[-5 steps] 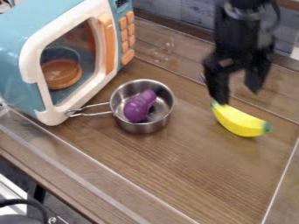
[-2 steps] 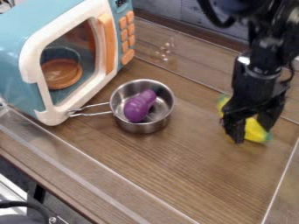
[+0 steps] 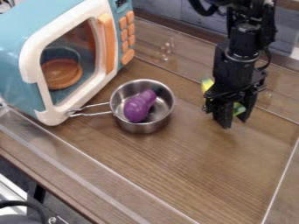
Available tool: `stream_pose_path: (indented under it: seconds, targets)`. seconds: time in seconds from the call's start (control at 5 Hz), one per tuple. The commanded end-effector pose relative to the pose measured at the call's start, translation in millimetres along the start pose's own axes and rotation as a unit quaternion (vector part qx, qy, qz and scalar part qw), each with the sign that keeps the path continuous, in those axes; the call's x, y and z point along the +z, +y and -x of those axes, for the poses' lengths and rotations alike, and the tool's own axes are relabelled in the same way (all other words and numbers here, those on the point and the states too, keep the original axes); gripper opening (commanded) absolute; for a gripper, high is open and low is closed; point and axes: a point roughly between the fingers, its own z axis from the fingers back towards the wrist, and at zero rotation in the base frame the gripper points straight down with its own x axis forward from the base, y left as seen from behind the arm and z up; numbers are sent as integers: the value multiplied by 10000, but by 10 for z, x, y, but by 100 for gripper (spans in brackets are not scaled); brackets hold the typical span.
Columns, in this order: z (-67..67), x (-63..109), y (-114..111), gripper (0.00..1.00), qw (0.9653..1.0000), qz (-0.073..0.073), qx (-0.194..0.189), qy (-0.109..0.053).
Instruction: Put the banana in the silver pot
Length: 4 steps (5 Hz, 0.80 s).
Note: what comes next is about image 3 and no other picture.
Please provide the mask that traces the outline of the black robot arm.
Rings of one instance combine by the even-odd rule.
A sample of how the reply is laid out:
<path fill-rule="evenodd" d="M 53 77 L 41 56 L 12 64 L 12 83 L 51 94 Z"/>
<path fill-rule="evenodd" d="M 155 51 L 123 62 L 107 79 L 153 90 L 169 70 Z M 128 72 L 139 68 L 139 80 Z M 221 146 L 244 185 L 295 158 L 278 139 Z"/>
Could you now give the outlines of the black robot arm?
<path fill-rule="evenodd" d="M 215 47 L 212 77 L 200 82 L 205 104 L 201 110 L 212 114 L 221 128 L 232 119 L 246 121 L 266 89 L 267 66 L 256 66 L 276 38 L 276 0 L 188 0 L 204 17 L 227 8 L 225 42 Z"/>

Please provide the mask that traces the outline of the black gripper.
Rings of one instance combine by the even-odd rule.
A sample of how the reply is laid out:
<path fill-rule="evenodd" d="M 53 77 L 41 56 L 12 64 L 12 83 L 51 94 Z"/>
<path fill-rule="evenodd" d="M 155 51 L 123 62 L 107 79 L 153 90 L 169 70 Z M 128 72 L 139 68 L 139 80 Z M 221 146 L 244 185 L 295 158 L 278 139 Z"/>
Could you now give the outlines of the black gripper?
<path fill-rule="evenodd" d="M 258 101 L 258 92 L 266 87 L 267 72 L 263 67 L 256 67 L 258 58 L 258 52 L 251 57 L 239 57 L 232 54 L 225 43 L 216 45 L 211 78 L 213 85 L 203 93 L 203 109 L 212 113 L 223 129 L 231 128 L 235 102 L 246 108 L 238 119 L 243 123 L 247 121 Z"/>

